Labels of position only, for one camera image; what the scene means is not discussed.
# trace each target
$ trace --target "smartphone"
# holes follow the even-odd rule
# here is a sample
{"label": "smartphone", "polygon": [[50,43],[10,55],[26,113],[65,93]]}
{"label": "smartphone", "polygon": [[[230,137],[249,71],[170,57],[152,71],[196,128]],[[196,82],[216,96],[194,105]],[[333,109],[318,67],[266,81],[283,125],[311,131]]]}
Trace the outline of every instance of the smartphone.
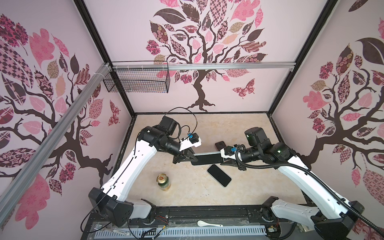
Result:
{"label": "smartphone", "polygon": [[207,172],[218,181],[223,187],[226,187],[232,180],[223,170],[221,170],[215,164],[210,166]]}

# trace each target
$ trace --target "beer can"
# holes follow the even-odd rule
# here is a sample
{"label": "beer can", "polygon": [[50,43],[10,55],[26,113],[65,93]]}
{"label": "beer can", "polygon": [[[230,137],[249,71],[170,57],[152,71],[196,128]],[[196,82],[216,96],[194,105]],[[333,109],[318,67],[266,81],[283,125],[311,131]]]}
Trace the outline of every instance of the beer can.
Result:
{"label": "beer can", "polygon": [[161,190],[166,191],[170,188],[169,177],[165,173],[159,174],[156,181]]}

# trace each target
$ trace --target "can lid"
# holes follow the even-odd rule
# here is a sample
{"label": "can lid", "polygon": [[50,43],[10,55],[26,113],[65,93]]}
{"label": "can lid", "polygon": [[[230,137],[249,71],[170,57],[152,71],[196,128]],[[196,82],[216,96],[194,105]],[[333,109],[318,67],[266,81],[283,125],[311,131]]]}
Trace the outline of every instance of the can lid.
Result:
{"label": "can lid", "polygon": [[158,183],[162,184],[162,183],[165,183],[167,181],[167,175],[165,175],[164,173],[162,174],[159,174],[157,176],[157,180],[156,180]]}

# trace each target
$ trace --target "butterfly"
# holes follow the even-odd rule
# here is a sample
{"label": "butterfly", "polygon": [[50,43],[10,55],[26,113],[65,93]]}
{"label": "butterfly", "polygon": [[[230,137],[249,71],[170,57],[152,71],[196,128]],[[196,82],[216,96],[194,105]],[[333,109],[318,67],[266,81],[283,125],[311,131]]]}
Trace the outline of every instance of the butterfly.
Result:
{"label": "butterfly", "polygon": [[234,88],[232,90],[235,91],[235,93],[238,93],[240,97],[242,97],[244,99],[244,96],[247,94],[247,93],[253,93],[255,94],[253,91],[255,90],[255,88],[253,87],[253,85],[255,85],[255,79],[252,79],[251,81],[249,81],[247,83],[247,85],[245,86],[245,88]]}
{"label": "butterfly", "polygon": [[119,108],[115,107],[115,104],[111,100],[109,101],[109,105],[111,106],[112,116],[109,118],[108,126],[119,123],[119,117],[117,115],[120,113]]}

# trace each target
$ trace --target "beige floor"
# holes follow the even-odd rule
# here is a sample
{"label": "beige floor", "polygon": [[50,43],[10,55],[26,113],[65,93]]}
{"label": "beige floor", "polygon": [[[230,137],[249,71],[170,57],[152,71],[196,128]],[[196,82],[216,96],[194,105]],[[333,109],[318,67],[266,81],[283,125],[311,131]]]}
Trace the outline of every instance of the beige floor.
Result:
{"label": "beige floor", "polygon": [[[158,124],[162,116],[137,116],[123,161],[132,151],[139,131]],[[191,130],[195,126],[195,118],[191,114],[172,114],[169,117],[181,125],[189,125]],[[196,117],[196,132],[202,139],[202,145],[194,148],[196,153],[216,151],[215,143],[219,141],[231,146],[245,144],[249,147],[244,131],[251,127],[262,127],[272,144],[278,142],[266,114],[197,114]],[[187,129],[183,128],[181,136],[186,134]],[[240,171],[231,166],[218,166],[232,178],[225,188],[207,173],[209,165],[193,166],[190,162],[173,164],[172,155],[158,152],[137,177],[127,199],[143,198],[157,206],[251,205],[262,204],[269,196],[277,196],[291,203],[305,203],[301,190],[278,170]],[[170,178],[168,191],[162,191],[157,186],[156,177],[160,173]]]}

